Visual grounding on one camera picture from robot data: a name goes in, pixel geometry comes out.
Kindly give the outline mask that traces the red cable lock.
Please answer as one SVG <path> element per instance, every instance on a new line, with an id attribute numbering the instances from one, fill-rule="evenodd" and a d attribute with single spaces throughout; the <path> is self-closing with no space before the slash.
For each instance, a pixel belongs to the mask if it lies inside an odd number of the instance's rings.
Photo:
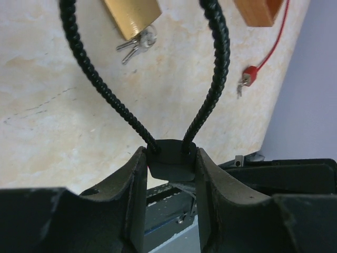
<path id="1" fill-rule="evenodd" d="M 287 18 L 288 11 L 289 11 L 289 6 L 290 6 L 290 0 L 287 0 L 286 4 L 285 4 L 285 10 L 284 10 L 283 18 L 282 18 L 282 23 L 281 23 L 279 32 L 277 34 L 277 38 L 276 38 L 273 46 L 271 47 L 271 49 L 269 50 L 269 52 L 267 53 L 265 58 L 260 62 L 260 64 L 258 66 L 250 65 L 242 72 L 241 79 L 240 79 L 240 82 L 239 82 L 240 88 L 242 88 L 244 86 L 249 87 L 254 83 L 254 81 L 257 78 L 257 74 L 259 73 L 261 68 L 268 62 L 268 60 L 270 59 L 270 57 L 273 55 L 274 51 L 276 50 L 276 48 L 277 48 L 277 46 L 280 42 L 283 30 L 284 30 L 286 18 Z"/>

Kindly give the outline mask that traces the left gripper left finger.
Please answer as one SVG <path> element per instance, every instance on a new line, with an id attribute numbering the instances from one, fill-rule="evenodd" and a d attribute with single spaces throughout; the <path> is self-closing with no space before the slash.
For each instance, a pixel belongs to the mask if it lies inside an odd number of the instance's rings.
<path id="1" fill-rule="evenodd" d="M 77 195 L 66 188 L 1 190 L 1 252 L 142 252 L 144 148 Z"/>

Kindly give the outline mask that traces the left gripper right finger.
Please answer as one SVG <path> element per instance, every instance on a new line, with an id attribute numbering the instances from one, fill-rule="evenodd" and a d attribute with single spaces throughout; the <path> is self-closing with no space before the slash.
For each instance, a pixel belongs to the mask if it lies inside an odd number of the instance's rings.
<path id="1" fill-rule="evenodd" d="M 199 149 L 201 252 L 336 252 L 336 194 L 258 192 Z"/>

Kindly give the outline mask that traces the brass padlock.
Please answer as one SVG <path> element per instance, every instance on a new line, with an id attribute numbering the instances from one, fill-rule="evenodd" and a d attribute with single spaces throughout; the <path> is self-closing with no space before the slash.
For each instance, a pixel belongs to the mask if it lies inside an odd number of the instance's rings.
<path id="1" fill-rule="evenodd" d="M 104 0 L 103 2 L 126 41 L 145 30 L 162 13 L 157 0 Z"/>

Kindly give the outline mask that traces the silver key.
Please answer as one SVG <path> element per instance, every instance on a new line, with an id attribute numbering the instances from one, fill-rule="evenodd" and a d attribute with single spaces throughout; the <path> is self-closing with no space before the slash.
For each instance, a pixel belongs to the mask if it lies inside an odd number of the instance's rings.
<path id="1" fill-rule="evenodd" d="M 237 99 L 239 99 L 242 96 L 243 88 L 249 85 L 248 79 L 241 79 L 238 82 L 236 93 L 237 93 Z"/>
<path id="2" fill-rule="evenodd" d="M 134 56 L 147 52 L 157 42 L 157 30 L 154 25 L 149 25 L 134 38 L 116 47 L 116 51 L 131 48 L 131 51 L 122 59 L 122 64 L 126 65 Z"/>

